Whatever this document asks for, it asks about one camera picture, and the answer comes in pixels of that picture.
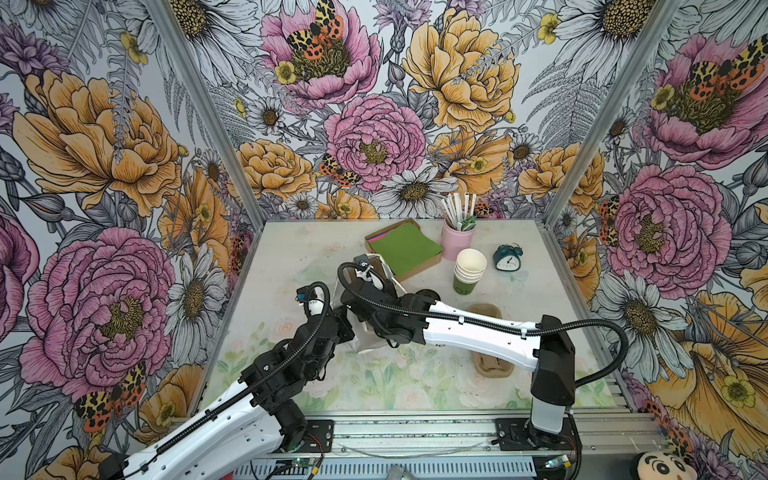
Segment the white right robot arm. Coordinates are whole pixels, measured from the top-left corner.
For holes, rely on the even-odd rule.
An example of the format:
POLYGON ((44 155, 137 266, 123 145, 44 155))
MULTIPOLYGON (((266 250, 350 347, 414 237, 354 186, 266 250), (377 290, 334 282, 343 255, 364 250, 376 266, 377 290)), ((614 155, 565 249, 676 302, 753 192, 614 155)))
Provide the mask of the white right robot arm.
POLYGON ((532 373, 527 430, 534 442, 562 433, 575 403, 575 347, 559 319, 512 322, 460 310, 426 294, 397 295, 356 280, 339 285, 340 303, 359 322, 357 334, 396 348, 449 346, 504 360, 532 373))

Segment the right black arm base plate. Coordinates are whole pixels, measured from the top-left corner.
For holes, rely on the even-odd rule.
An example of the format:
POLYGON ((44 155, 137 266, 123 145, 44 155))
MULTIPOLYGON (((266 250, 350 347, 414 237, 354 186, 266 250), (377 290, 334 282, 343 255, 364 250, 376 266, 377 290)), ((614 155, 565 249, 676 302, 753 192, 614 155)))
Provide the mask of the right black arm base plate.
POLYGON ((570 420, 564 421, 557 434, 538 430, 522 417, 497 418, 494 426, 496 438, 491 444, 501 451, 572 451, 579 444, 570 420))

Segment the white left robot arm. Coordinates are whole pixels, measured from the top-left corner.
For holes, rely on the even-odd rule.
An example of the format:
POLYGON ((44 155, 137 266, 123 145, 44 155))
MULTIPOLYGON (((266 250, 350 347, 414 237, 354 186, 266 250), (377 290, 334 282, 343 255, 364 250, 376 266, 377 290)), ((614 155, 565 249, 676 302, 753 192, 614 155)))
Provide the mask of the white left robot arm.
POLYGON ((112 454, 101 479, 217 479, 259 454, 294 451, 308 421, 294 398, 324 377, 337 345, 354 337, 347 311, 308 317, 291 339, 260 354, 227 390, 167 438, 112 454))

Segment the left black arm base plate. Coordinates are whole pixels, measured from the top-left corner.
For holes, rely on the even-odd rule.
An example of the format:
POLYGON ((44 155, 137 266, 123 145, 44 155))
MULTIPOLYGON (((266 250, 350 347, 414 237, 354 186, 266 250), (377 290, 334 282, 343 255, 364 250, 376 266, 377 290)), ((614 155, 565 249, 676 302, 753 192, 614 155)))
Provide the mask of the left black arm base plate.
POLYGON ((297 453, 328 454, 332 451, 335 422, 331 419, 307 420, 306 431, 297 453))

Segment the white floral gift bag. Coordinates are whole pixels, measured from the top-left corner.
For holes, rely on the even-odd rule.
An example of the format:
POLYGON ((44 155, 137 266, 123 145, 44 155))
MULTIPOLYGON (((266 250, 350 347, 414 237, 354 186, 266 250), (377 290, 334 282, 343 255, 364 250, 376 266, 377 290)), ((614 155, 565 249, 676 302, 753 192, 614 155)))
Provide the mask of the white floral gift bag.
POLYGON ((345 262, 337 271, 340 301, 352 315, 352 348, 366 353, 378 348, 397 348, 412 340, 391 307, 400 306, 405 293, 390 267, 378 254, 363 254, 345 262))

